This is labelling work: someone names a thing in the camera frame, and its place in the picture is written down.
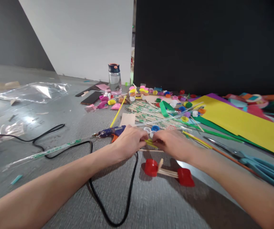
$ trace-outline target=black wall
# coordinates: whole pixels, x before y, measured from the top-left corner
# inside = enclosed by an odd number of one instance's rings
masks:
[[[18,0],[0,0],[0,64],[54,71]]]
[[[138,0],[134,83],[274,94],[274,1]]]

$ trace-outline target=gray floor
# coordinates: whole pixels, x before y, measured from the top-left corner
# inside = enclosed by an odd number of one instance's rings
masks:
[[[0,127],[23,121],[25,134],[22,138],[24,139],[37,137],[58,124],[66,124],[63,129],[38,141],[45,149],[105,129],[116,114],[116,111],[112,111],[110,108],[96,110],[94,113],[85,112],[85,106],[80,102],[86,97],[81,98],[74,95],[85,90],[94,82],[83,83],[82,79],[59,76],[55,72],[0,66],[0,82],[15,80],[18,80],[21,85],[31,82],[71,84],[67,96],[48,104],[20,102],[11,107],[8,101],[0,100]],[[42,112],[49,112],[49,114],[35,115]],[[128,113],[125,109],[122,109],[120,113],[123,112]],[[17,116],[8,122],[8,118],[13,114]],[[94,142],[94,151],[107,145],[110,140],[108,138]],[[226,144],[231,142],[222,139],[220,141]],[[247,154],[274,163],[273,158],[248,146],[237,142],[231,142],[231,144]],[[13,139],[0,143],[0,197],[52,169],[88,154],[89,146],[82,145],[74,148],[53,160],[41,158],[2,172],[6,164],[37,152],[39,150],[31,143]],[[176,169],[179,166],[174,159],[166,154],[139,152],[131,208],[128,218],[121,228],[259,228],[230,195],[203,172],[186,165],[194,176],[195,187],[182,187],[172,178],[165,176],[151,178],[145,175],[142,168],[147,158],[157,161],[163,158],[165,167],[170,169]],[[135,160],[136,158],[132,157],[104,169],[93,178],[97,193],[111,219],[115,222],[119,222],[124,214]],[[23,175],[23,177],[15,185],[10,185],[17,175]],[[89,185],[86,184],[61,207],[44,228],[110,228],[110,226],[106,223],[93,198]]]

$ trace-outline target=hand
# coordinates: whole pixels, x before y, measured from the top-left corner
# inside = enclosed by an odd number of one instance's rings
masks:
[[[133,156],[136,151],[144,147],[146,145],[145,139],[149,139],[145,130],[127,125],[122,134],[112,144],[118,149],[119,161]]]
[[[203,151],[205,150],[192,144],[177,130],[157,131],[153,136],[153,144],[176,160],[191,165],[194,165],[194,162],[203,156]]]

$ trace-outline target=forearm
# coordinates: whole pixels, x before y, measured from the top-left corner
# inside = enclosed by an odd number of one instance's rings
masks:
[[[194,166],[220,183],[261,227],[274,228],[274,187],[219,160],[209,150],[201,153],[206,155]]]
[[[40,228],[90,177],[114,163],[108,145],[48,172],[0,199],[0,228]]]

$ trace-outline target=black cord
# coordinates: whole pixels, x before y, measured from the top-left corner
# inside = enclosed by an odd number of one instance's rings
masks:
[[[133,174],[132,174],[132,178],[131,178],[131,183],[130,183],[130,188],[129,188],[129,191],[128,191],[128,196],[127,196],[127,206],[125,208],[125,213],[124,213],[124,216],[123,216],[123,219],[121,220],[120,223],[114,223],[110,220],[110,218],[108,217],[107,213],[106,213],[106,210],[98,196],[98,194],[96,193],[95,191],[95,188],[93,187],[92,185],[92,179],[90,178],[89,179],[89,185],[90,185],[90,188],[92,189],[92,192],[94,193],[95,195],[95,198],[99,204],[99,207],[101,208],[102,210],[102,213],[106,219],[106,221],[113,227],[119,227],[121,226],[125,220],[127,219],[127,215],[128,215],[128,211],[130,209],[130,204],[131,204],[131,197],[132,197],[132,189],[133,189],[133,182],[134,182],[134,178],[135,178],[135,172],[136,172],[136,168],[137,168],[137,163],[138,163],[138,153],[136,152],[136,163],[135,163],[135,166],[134,166],[134,169],[133,169]]]
[[[21,141],[23,141],[23,142],[32,142],[32,144],[33,144],[34,146],[40,148],[42,151],[45,151],[45,149],[44,149],[42,146],[36,145],[35,142],[36,142],[38,139],[40,139],[41,137],[43,137],[43,136],[45,136],[45,135],[47,135],[47,134],[50,134],[50,133],[52,133],[52,132],[54,132],[54,131],[57,131],[57,130],[63,128],[64,126],[65,126],[65,124],[57,125],[57,126],[51,128],[50,130],[46,131],[46,132],[43,133],[42,135],[40,135],[40,136],[38,136],[38,137],[36,137],[36,138],[34,138],[34,139],[31,139],[31,140],[23,140],[23,139],[21,139],[20,137],[17,137],[17,136],[14,136],[14,135],[3,135],[3,134],[0,134],[0,136],[10,136],[10,137],[14,137],[14,138],[16,138],[16,139],[18,139],[18,140],[21,140]]]
[[[45,149],[44,149],[42,146],[36,145],[36,144],[35,144],[35,141],[38,140],[38,139],[40,139],[41,137],[45,136],[46,134],[52,133],[52,132],[54,132],[54,131],[57,131],[57,130],[63,128],[64,126],[65,126],[65,124],[57,125],[57,126],[53,127],[52,129],[46,131],[46,132],[43,133],[42,135],[40,135],[40,136],[38,136],[38,137],[36,137],[36,138],[34,138],[34,139],[32,139],[32,140],[23,140],[23,139],[21,139],[20,137],[17,137],[17,136],[14,136],[14,135],[3,135],[3,134],[0,134],[0,136],[10,136],[10,137],[14,137],[14,138],[16,138],[16,139],[18,139],[18,140],[21,140],[21,141],[23,141],[23,142],[32,142],[32,144],[33,144],[34,146],[40,148],[42,151],[45,151]],[[76,146],[79,146],[79,145],[82,145],[82,144],[85,144],[85,143],[90,143],[90,153],[92,153],[92,141],[85,141],[85,142],[81,142],[81,143],[79,143],[79,144],[73,145],[73,146],[71,146],[71,147],[69,147],[69,148],[63,150],[62,152],[60,152],[60,153],[58,153],[58,154],[56,154],[56,155],[54,155],[54,156],[45,155],[45,157],[46,157],[47,159],[53,159],[53,158],[59,156],[61,153],[65,152],[65,151],[67,151],[67,150],[69,150],[69,149],[71,149],[71,148],[73,148],[73,147],[76,147]],[[133,182],[134,182],[135,173],[136,173],[136,168],[137,168],[137,164],[138,164],[138,153],[136,152],[135,155],[136,155],[136,162],[135,162],[135,166],[134,166],[133,173],[132,173],[132,178],[131,178],[130,187],[129,187],[129,190],[128,190],[127,205],[126,205],[126,208],[125,208],[125,213],[124,213],[123,219],[121,220],[120,223],[114,223],[114,222],[112,222],[112,221],[110,220],[109,216],[108,216],[107,213],[106,213],[106,210],[105,210],[105,208],[104,208],[104,205],[102,204],[102,202],[101,202],[101,200],[100,200],[98,194],[97,194],[96,191],[95,191],[95,188],[93,187],[92,178],[89,179],[90,188],[91,188],[91,190],[92,190],[92,192],[93,192],[93,194],[94,194],[94,196],[95,196],[95,198],[96,198],[96,200],[97,200],[97,202],[98,202],[98,204],[99,204],[99,207],[101,208],[102,213],[103,213],[103,215],[104,215],[106,221],[107,221],[111,226],[113,226],[113,227],[119,227],[119,226],[121,226],[121,225],[125,222],[125,220],[127,219],[127,216],[128,216],[128,212],[129,212],[130,204],[131,204],[131,197],[132,197],[132,190],[133,190]]]

